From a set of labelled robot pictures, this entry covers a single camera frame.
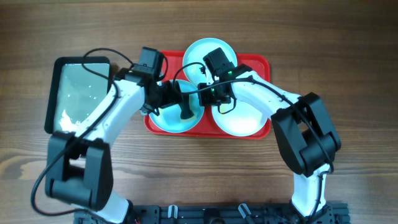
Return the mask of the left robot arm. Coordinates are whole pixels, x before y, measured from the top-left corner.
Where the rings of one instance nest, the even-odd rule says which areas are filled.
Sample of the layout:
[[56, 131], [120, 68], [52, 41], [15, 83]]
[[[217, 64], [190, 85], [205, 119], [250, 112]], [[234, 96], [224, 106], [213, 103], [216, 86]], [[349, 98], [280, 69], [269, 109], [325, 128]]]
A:
[[161, 109], [179, 105], [181, 119], [193, 112], [177, 82], [163, 82], [169, 62], [160, 51], [143, 47], [138, 63], [131, 62], [117, 75], [107, 76], [109, 89], [102, 102], [73, 131], [49, 125], [47, 166], [36, 180], [45, 194], [74, 206], [80, 213], [103, 223], [139, 223], [130, 200], [113, 189], [111, 146], [136, 112], [158, 116]]

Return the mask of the green yellow sponge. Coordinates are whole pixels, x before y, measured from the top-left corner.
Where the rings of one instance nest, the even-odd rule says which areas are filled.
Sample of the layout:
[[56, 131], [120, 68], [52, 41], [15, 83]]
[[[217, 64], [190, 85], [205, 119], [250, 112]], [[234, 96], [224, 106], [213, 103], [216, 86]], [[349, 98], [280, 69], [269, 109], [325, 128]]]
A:
[[190, 109], [189, 106], [181, 107], [180, 119], [181, 120], [188, 120], [194, 117], [193, 111]]

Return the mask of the light blue plate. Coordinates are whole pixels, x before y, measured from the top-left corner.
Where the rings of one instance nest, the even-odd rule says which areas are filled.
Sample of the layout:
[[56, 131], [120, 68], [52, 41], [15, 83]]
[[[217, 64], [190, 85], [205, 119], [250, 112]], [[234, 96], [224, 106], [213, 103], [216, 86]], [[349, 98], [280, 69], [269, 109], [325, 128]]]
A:
[[[228, 60], [232, 62], [236, 67], [238, 65], [238, 60], [234, 50], [226, 42], [216, 38], [204, 38], [194, 42], [185, 51], [182, 65], [185, 66], [193, 62], [200, 62], [202, 64], [205, 64], [205, 62], [203, 61], [203, 57], [219, 47], [223, 50]], [[195, 64], [185, 68], [183, 71], [188, 81], [196, 86], [199, 83], [213, 83], [214, 81], [211, 77], [210, 71], [206, 68], [206, 73], [203, 74], [200, 69], [201, 65]]]
[[[197, 87], [185, 80], [168, 80], [174, 88], [183, 96], [184, 92], [195, 91]], [[160, 115], [150, 114], [152, 122], [161, 130], [168, 133], [184, 133], [194, 128], [201, 120], [205, 108], [200, 106], [197, 95], [190, 96], [190, 109], [194, 113], [194, 117], [188, 120], [181, 120], [181, 108], [179, 105], [173, 105], [165, 109], [160, 109]]]

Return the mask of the white plate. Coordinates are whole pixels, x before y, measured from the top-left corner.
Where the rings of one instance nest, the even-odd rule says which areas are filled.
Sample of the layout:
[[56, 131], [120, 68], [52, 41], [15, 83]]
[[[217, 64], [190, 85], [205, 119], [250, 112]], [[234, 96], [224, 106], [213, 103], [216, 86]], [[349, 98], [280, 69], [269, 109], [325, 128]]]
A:
[[217, 126], [224, 132], [237, 137], [246, 137], [260, 131], [266, 124], [268, 117], [255, 107], [243, 101], [236, 100], [212, 106], [211, 113]]

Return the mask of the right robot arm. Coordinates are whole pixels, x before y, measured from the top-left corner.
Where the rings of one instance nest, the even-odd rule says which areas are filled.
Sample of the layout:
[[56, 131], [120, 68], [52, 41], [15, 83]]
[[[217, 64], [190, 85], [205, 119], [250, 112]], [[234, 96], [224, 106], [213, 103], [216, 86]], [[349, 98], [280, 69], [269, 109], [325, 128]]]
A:
[[203, 61], [214, 82], [198, 86], [200, 103], [220, 105], [245, 102], [269, 117], [280, 155], [294, 173], [291, 203], [307, 221], [314, 222], [326, 205], [325, 178], [341, 141], [322, 99], [311, 92], [290, 93], [261, 78], [246, 64], [235, 66], [221, 48]]

